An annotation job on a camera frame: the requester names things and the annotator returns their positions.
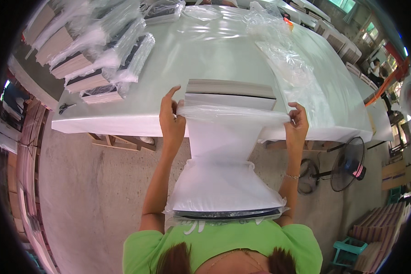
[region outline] gold necklace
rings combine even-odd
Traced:
[[[208,269],[208,271],[207,271],[206,274],[208,274],[208,273],[210,272],[210,269],[212,269],[212,267],[213,267],[217,262],[219,262],[220,260],[222,260],[223,258],[225,258],[227,255],[230,255],[231,253],[234,253],[234,252],[236,252],[236,251],[243,251],[246,255],[250,256],[251,259],[253,259],[253,260],[259,265],[260,270],[263,271],[263,267],[259,264],[259,262],[258,262],[256,259],[254,259],[254,257],[250,254],[250,252],[247,251],[247,249],[238,248],[238,249],[231,250],[229,253],[225,254],[224,256],[222,256],[221,258],[219,258],[218,260],[216,260],[216,261],[210,266],[210,268]]]

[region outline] bracelet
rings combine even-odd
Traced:
[[[298,180],[298,179],[300,178],[300,176],[291,176],[291,175],[288,175],[288,174],[286,174],[286,173],[285,173],[285,176],[286,176],[286,177],[289,177],[289,178],[291,178],[291,179],[296,179],[296,180]]]

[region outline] person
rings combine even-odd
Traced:
[[[384,83],[384,78],[380,73],[380,61],[378,58],[374,59],[370,63],[370,68],[368,69],[369,79],[375,83],[378,87],[380,87]]]
[[[285,124],[288,163],[279,194],[290,209],[276,220],[244,220],[209,225],[200,232],[192,225],[164,229],[169,175],[184,137],[186,119],[176,114],[172,100],[180,86],[162,99],[160,126],[163,133],[161,157],[148,186],[139,231],[124,242],[123,272],[157,274],[207,273],[320,273],[323,257],[312,230],[294,223],[297,184],[303,145],[309,128],[306,110],[298,103]]]

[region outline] white chair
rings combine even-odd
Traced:
[[[361,75],[361,71],[357,67],[352,65],[351,63],[345,62],[345,67],[348,69],[348,71],[350,71],[354,75],[356,75],[358,77]]]
[[[365,76],[362,73],[361,73],[361,76],[359,78],[362,79],[365,82],[365,84],[367,84],[367,85],[370,85],[370,83],[373,83],[367,76]]]
[[[370,82],[369,84],[370,88],[372,88],[373,90],[378,90],[379,88],[377,87],[377,85],[375,83],[373,83],[373,81]]]

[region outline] green t-shirt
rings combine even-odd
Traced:
[[[171,227],[165,234],[145,230],[131,234],[124,243],[123,271],[125,274],[155,271],[158,259],[171,246],[186,242],[192,247],[192,273],[206,260],[238,248],[247,248],[269,256],[274,247],[289,250],[294,257],[297,273],[319,274],[323,256],[312,230],[302,224],[280,227],[274,221],[230,223],[226,225],[192,224]]]

